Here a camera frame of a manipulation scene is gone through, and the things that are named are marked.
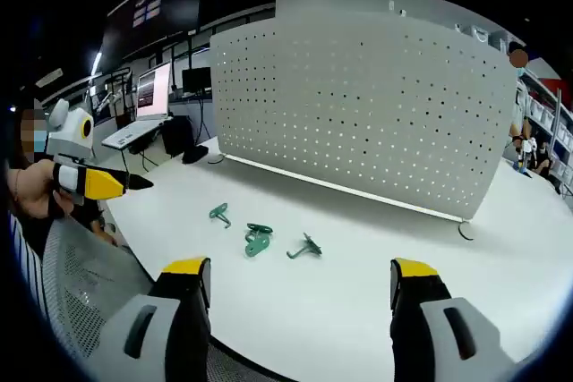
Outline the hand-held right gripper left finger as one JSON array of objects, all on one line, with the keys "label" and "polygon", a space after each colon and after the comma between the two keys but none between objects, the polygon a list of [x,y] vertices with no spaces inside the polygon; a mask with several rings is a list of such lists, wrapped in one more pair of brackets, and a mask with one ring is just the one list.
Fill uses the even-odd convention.
[{"label": "hand-held right gripper left finger", "polygon": [[102,327],[97,381],[205,381],[210,259],[170,263]]}]

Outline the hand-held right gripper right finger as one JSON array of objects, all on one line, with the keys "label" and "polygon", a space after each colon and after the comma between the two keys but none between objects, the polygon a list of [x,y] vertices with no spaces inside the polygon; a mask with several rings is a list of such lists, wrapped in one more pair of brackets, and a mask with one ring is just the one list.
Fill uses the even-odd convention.
[{"label": "hand-held right gripper right finger", "polygon": [[516,367],[500,330],[433,267],[393,259],[389,302],[396,381],[505,381]]}]

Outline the person's left hand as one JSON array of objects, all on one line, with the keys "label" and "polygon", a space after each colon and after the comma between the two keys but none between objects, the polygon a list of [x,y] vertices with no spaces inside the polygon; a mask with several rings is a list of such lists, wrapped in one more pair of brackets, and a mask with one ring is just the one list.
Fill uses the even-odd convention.
[{"label": "person's left hand", "polygon": [[8,190],[16,206],[27,216],[42,219],[50,215],[49,208],[56,204],[65,215],[74,209],[72,197],[66,191],[53,188],[53,161],[43,159],[25,169],[4,170]]}]

